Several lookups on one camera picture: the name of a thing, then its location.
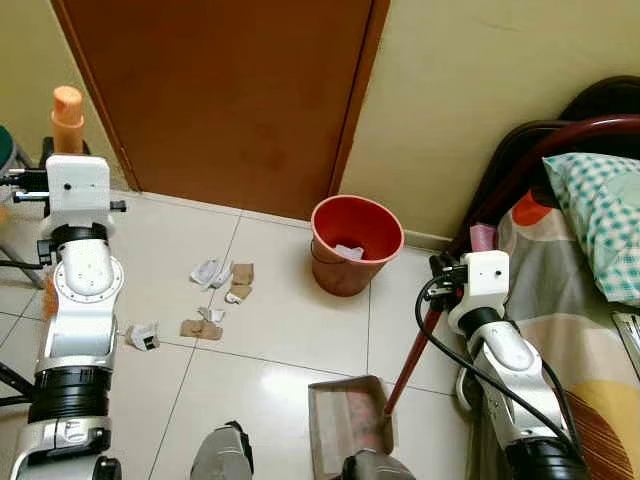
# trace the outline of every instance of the white floor tile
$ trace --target white floor tile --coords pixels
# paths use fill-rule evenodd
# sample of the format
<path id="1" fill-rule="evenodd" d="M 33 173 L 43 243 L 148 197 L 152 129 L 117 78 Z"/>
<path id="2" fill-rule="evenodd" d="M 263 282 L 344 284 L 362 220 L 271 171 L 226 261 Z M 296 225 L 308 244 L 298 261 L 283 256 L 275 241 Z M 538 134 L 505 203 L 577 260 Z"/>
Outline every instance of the white floor tile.
<path id="1" fill-rule="evenodd" d="M 400 397 L 392 455 L 416 478 L 465 478 L 470 424 L 455 402 L 455 397 L 414 389 Z"/>
<path id="2" fill-rule="evenodd" d="M 429 252 L 405 248 L 373 279 L 369 331 L 369 373 L 395 382 L 418 334 L 413 309 L 416 296 L 431 278 Z M 460 348 L 458 338 L 441 318 L 434 334 L 448 346 Z M 452 393 L 458 367 L 427 345 L 409 385 Z"/>
<path id="3" fill-rule="evenodd" d="M 20 315 L 35 289 L 31 280 L 16 268 L 0 267 L 0 312 Z"/>
<path id="4" fill-rule="evenodd" d="M 237 420 L 250 436 L 254 480 L 311 480 L 307 386 L 339 378 L 196 350 L 151 479 L 188 479 L 206 435 Z"/>
<path id="5" fill-rule="evenodd" d="M 9 220 L 0 226 L 0 242 L 6 243 L 27 263 L 38 263 L 36 241 L 40 238 L 43 204 L 6 203 Z M 33 283 L 17 268 L 0 267 L 0 312 L 19 315 L 31 300 Z"/>
<path id="6" fill-rule="evenodd" d="M 366 369 L 369 292 L 340 298 L 318 286 L 311 273 L 306 229 L 242 218 L 229 258 L 254 263 L 253 292 L 240 305 L 224 303 L 228 284 L 215 295 L 228 311 L 219 341 L 198 340 L 217 351 L 361 375 Z"/>
<path id="7" fill-rule="evenodd" d="M 46 324 L 23 318 L 2 348 L 0 360 L 32 380 Z M 110 456 L 123 464 L 127 478 L 147 478 L 178 393 L 191 350 L 163 344 L 139 352 L 119 339 L 110 394 L 113 421 Z M 11 389 L 0 384 L 0 394 Z M 26 423 L 28 406 L 0 410 L 0 478 L 7 478 L 16 435 Z"/>
<path id="8" fill-rule="evenodd" d="M 13 324 L 16 323 L 18 317 L 13 315 L 7 315 L 6 313 L 0 313 L 0 345 L 7 338 L 7 335 L 11 331 Z"/>
<path id="9" fill-rule="evenodd" d="M 238 217 L 141 197 L 127 202 L 110 241 L 125 271 L 116 303 L 119 327 L 159 322 L 161 340 L 193 345 L 179 335 L 180 324 L 197 318 L 211 294 L 191 283 L 189 273 L 208 258 L 224 258 Z"/>
<path id="10" fill-rule="evenodd" d="M 23 317 L 31 318 L 33 320 L 42 319 L 42 300 L 44 298 L 43 290 L 36 290 L 35 295 L 27 305 L 27 308 L 22 313 Z"/>
<path id="11" fill-rule="evenodd" d="M 38 346 L 44 336 L 45 325 L 29 319 L 20 319 L 9 338 L 0 348 L 0 361 L 33 382 Z M 17 395 L 12 388 L 0 383 L 0 396 Z M 27 423 L 28 405 L 0 408 L 0 478 L 9 478 L 16 439 Z"/>
<path id="12" fill-rule="evenodd" d="M 191 349 L 162 344 L 141 352 L 119 339 L 109 413 L 113 439 L 108 454 L 122 462 L 124 478 L 151 473 Z"/>

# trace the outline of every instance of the pillow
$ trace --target pillow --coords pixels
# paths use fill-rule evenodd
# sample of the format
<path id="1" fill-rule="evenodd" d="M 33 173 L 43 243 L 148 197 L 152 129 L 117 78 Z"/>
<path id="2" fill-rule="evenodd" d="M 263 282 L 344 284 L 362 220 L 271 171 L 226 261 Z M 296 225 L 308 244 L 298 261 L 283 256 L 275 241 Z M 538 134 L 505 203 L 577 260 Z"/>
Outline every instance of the pillow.
<path id="1" fill-rule="evenodd" d="M 640 306 L 640 161 L 598 153 L 543 161 L 598 288 Z"/>

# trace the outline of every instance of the bucket rim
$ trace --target bucket rim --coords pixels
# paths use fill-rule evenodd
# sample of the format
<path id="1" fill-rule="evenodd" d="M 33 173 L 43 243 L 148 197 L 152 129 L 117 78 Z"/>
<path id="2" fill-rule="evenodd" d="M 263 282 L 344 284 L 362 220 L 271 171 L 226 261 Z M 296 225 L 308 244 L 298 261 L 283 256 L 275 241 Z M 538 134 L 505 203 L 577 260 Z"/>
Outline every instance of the bucket rim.
<path id="1" fill-rule="evenodd" d="M 391 218 L 393 218 L 396 226 L 398 227 L 398 230 L 400 231 L 400 244 L 398 245 L 398 248 L 396 248 L 396 250 L 391 253 L 390 255 L 388 255 L 385 258 L 380 258 L 378 260 L 357 260 L 357 259 L 353 259 L 353 258 L 349 258 L 345 255 L 341 255 L 334 247 L 332 247 L 331 245 L 329 245 L 327 242 L 325 242 L 322 237 L 320 236 L 320 234 L 318 234 L 318 231 L 316 230 L 316 223 L 315 223 L 315 217 L 316 217 L 316 213 L 318 212 L 318 210 L 326 203 L 332 201 L 332 200 L 336 200 L 338 198 L 356 198 L 358 200 L 363 200 L 367 203 L 370 203 L 372 205 L 375 205 L 378 208 L 381 208 L 382 210 L 384 210 Z M 393 258 L 395 258 L 399 253 L 400 250 L 402 250 L 402 247 L 404 247 L 404 229 L 402 228 L 402 224 L 400 223 L 400 220 L 398 220 L 398 217 L 396 217 L 393 212 L 391 210 L 389 210 L 387 207 L 385 207 L 384 205 L 381 205 L 378 202 L 374 202 L 373 200 L 369 199 L 369 198 L 365 198 L 365 197 L 361 197 L 359 195 L 332 195 L 331 197 L 327 197 L 324 200 L 322 200 L 320 203 L 318 203 L 314 209 L 313 212 L 311 213 L 311 230 L 313 231 L 313 238 L 315 240 L 317 240 L 318 242 L 320 242 L 320 244 L 327 248 L 328 250 L 331 250 L 331 252 L 333 252 L 335 255 L 337 255 L 340 258 L 345 259 L 348 262 L 351 263 L 355 263 L 356 265 L 377 265 L 377 264 L 385 264 L 389 261 L 391 261 Z"/>

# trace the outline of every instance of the cream wall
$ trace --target cream wall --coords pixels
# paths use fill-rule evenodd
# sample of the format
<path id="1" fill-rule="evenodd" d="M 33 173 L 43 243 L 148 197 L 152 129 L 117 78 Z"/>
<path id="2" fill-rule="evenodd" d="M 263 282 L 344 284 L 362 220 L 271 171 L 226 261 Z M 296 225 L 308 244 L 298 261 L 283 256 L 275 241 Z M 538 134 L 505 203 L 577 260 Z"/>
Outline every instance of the cream wall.
<path id="1" fill-rule="evenodd" d="M 112 184 L 126 189 L 120 165 L 50 3 L 0 2 L 0 124 L 24 150 L 39 158 L 42 138 L 51 136 L 53 89 L 73 85 L 85 93 L 85 140 L 92 153 L 106 157 Z"/>
<path id="2" fill-rule="evenodd" d="M 392 0 L 341 193 L 453 236 L 508 130 L 618 74 L 640 75 L 637 0 Z"/>

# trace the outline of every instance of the plastic bucket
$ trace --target plastic bucket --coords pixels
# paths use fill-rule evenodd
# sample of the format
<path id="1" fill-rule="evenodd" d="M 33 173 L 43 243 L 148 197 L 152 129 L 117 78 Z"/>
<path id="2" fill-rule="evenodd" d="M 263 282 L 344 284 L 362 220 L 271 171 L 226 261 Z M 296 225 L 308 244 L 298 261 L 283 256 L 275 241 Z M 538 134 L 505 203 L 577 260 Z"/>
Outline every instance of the plastic bucket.
<path id="1" fill-rule="evenodd" d="M 312 270 L 327 292 L 349 297 L 371 279 L 404 244 L 400 222 L 382 205 L 354 195 L 337 195 L 320 202 L 311 214 Z M 362 260 L 335 250 L 337 244 L 364 248 Z"/>

